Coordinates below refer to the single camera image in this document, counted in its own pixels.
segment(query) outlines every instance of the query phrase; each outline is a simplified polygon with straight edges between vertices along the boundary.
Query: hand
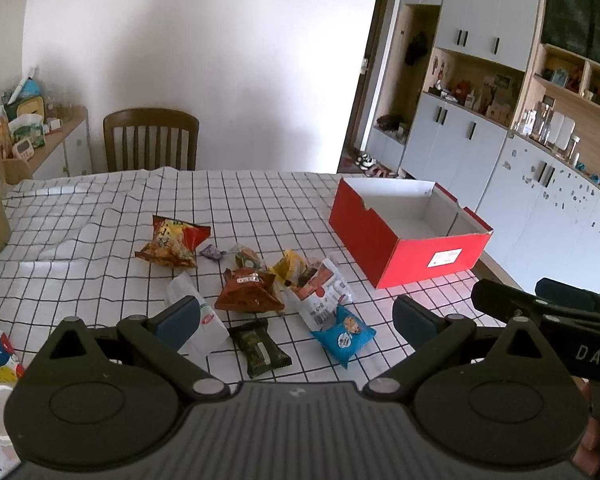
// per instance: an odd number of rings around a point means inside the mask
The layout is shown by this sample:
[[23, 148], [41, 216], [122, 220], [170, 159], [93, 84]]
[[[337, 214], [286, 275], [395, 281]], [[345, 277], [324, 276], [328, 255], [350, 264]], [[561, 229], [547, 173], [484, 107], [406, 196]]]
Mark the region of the hand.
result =
[[[587, 402], [591, 404], [591, 392], [589, 390], [589, 383], [586, 383], [581, 378], [574, 377], [574, 381], [578, 386], [578, 389], [587, 399]], [[587, 424], [587, 431], [582, 437], [582, 441], [576, 454], [573, 456], [574, 465], [579, 468], [582, 472], [593, 476], [598, 472], [600, 468], [600, 455], [596, 453], [595, 449], [600, 441], [600, 423], [593, 418], [589, 417], [589, 423]]]

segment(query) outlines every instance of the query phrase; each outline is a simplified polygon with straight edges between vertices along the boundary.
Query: white snack package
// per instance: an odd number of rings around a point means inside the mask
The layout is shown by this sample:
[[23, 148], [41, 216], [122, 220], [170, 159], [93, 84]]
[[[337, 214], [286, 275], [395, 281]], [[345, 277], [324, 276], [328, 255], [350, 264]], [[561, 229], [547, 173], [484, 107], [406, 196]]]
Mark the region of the white snack package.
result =
[[353, 291], [338, 267], [324, 259], [318, 272], [301, 289], [295, 291], [298, 313], [312, 332], [328, 328], [334, 321], [338, 304], [354, 301]]
[[205, 298], [193, 285], [189, 275], [183, 272], [167, 286], [167, 296], [164, 302], [171, 306], [185, 296], [193, 296], [200, 304], [200, 325], [194, 334], [180, 349], [181, 353], [189, 354], [189, 360], [196, 364], [222, 346], [229, 337], [224, 323], [219, 319], [216, 311], [206, 302]]

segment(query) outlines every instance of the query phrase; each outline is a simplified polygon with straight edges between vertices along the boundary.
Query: dark green snack package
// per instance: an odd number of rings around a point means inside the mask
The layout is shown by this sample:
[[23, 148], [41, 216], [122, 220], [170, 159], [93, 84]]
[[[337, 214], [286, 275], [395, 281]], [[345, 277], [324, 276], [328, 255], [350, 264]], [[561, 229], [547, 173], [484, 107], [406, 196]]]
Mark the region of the dark green snack package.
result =
[[263, 318], [229, 329], [229, 336], [247, 356], [247, 373], [251, 379], [292, 364], [291, 357], [267, 333], [268, 327], [269, 320]]

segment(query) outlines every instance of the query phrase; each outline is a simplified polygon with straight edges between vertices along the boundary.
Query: red box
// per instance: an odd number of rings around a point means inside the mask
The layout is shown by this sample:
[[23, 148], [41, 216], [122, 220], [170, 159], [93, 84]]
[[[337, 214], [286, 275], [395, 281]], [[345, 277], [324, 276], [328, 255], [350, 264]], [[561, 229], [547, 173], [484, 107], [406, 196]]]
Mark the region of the red box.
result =
[[493, 230], [434, 182], [343, 178], [329, 224], [375, 288], [471, 269]]

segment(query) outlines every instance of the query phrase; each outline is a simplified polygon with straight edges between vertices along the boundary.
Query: doorway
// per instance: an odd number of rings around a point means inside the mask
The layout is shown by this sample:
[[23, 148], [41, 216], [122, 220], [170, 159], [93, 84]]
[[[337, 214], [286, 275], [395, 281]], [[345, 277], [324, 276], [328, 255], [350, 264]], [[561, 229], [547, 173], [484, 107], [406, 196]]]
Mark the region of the doorway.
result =
[[349, 117], [347, 133], [344, 139], [342, 150], [343, 156], [346, 153], [353, 152], [356, 136], [360, 130], [363, 116], [365, 114], [367, 94], [372, 88], [370, 84], [371, 75], [376, 65], [376, 60], [378, 62], [380, 61], [378, 59], [380, 47], [384, 47], [384, 44], [382, 44], [382, 30], [386, 21], [385, 17], [387, 15], [389, 2], [390, 0], [376, 0], [376, 4], [374, 6], [374, 13], [371, 19], [371, 26], [369, 28], [369, 36], [366, 40], [365, 55], [360, 68], [360, 78], [358, 79], [358, 86], [353, 99], [353, 106], [351, 107], [351, 115]]

